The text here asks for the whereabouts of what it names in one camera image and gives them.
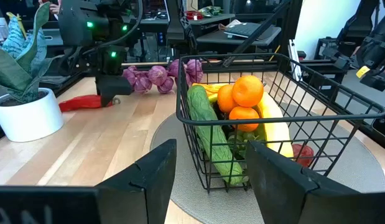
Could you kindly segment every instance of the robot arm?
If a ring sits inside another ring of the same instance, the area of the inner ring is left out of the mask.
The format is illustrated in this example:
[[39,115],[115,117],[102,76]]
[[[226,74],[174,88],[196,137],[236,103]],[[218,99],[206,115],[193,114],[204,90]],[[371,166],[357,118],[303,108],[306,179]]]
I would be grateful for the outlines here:
[[58,23],[63,43],[78,49],[71,64],[79,58],[89,62],[89,72],[96,77],[102,106],[112,101],[115,95],[132,93],[132,86],[121,76],[121,65],[126,56],[127,39],[142,18],[142,0],[137,1],[137,19],[129,10],[130,0],[62,1]]
[[385,16],[372,29],[371,15],[377,1],[362,0],[357,13],[347,21],[336,43],[337,49],[326,48],[323,54],[335,61],[335,66],[348,70],[359,69],[361,83],[379,91],[385,90]]

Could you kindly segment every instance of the yellow banana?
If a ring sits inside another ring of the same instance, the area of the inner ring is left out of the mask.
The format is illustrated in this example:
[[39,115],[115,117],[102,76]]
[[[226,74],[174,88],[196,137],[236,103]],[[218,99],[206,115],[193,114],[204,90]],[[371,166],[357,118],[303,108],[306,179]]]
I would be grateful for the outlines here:
[[210,103],[215,103],[215,102],[217,102],[217,99],[218,99],[217,93],[215,93],[215,94],[209,96],[209,102],[210,102]]
[[[260,103],[255,107],[259,112],[260,118],[282,118],[283,114],[277,103],[268,93],[264,92]],[[290,140],[289,127],[286,123],[264,123],[266,131],[266,141],[287,141]],[[280,142],[267,143],[267,147],[278,151],[281,146]],[[282,144],[281,154],[286,157],[293,157],[293,148],[290,142]]]
[[200,85],[205,88],[207,96],[211,96],[215,93],[218,93],[218,90],[225,85],[228,85],[227,83],[218,83],[218,84],[201,84],[201,83],[193,83],[192,86],[194,85]]

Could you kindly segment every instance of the potted plant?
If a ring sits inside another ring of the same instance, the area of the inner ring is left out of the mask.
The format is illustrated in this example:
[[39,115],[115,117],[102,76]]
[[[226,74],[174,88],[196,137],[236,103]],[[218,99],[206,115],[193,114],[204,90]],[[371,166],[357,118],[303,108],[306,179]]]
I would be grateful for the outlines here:
[[35,14],[33,34],[25,40],[18,20],[9,23],[9,37],[0,47],[0,125],[15,142],[36,140],[59,130],[63,119],[52,90],[39,88],[53,59],[45,58],[47,46],[41,27],[49,20],[45,3]]

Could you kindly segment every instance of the cucumber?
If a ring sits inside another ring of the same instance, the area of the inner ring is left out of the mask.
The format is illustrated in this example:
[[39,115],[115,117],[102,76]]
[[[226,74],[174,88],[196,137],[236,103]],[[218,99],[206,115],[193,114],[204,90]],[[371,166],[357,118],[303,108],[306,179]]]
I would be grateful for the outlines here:
[[[214,121],[217,120],[216,113],[211,107],[206,90],[200,85],[191,86],[187,92],[187,102],[189,112],[194,121]],[[195,130],[202,140],[206,154],[210,156],[210,126],[195,126]],[[227,143],[225,134],[221,126],[213,127],[213,144]],[[212,146],[211,161],[230,161],[233,159],[230,147],[228,146]],[[230,175],[231,162],[221,162],[214,164],[221,175]],[[232,175],[243,174],[242,167],[238,162],[233,163]],[[230,185],[237,185],[248,181],[248,177],[232,177]]]

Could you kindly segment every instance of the green leaf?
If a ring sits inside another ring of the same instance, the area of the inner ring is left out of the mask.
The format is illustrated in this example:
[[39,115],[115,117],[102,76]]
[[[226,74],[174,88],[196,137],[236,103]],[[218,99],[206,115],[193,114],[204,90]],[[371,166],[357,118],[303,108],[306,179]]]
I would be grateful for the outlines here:
[[17,58],[19,54],[25,49],[24,34],[19,27],[17,17],[13,17],[8,24],[9,35],[3,43],[2,49],[5,50],[11,57]]
[[14,97],[16,100],[21,103],[30,103],[35,100],[38,100],[39,97],[39,83],[42,77],[45,75],[47,70],[50,68],[51,63],[57,59],[62,57],[63,55],[56,56],[54,58],[44,59],[40,66],[40,70],[35,74],[35,78],[31,81],[24,92],[8,90],[9,94]]
[[47,55],[47,44],[45,43],[45,36],[43,29],[39,30],[37,34],[37,53],[35,58],[31,63],[31,74],[34,77],[34,74],[40,70],[41,64]]
[[35,21],[32,34],[32,42],[16,58],[18,64],[28,73],[32,71],[32,61],[37,54],[37,34],[42,26],[49,21],[50,3],[44,3],[39,7],[35,14]]
[[24,91],[32,77],[5,51],[0,49],[0,85]]
[[40,64],[39,70],[37,70],[37,73],[34,74],[34,77],[35,78],[39,78],[39,79],[42,78],[46,74],[47,70],[50,68],[51,63],[55,59],[62,58],[62,57],[63,57],[63,55],[58,55],[58,56],[56,56],[54,58],[46,58],[46,59],[44,59],[43,62]]

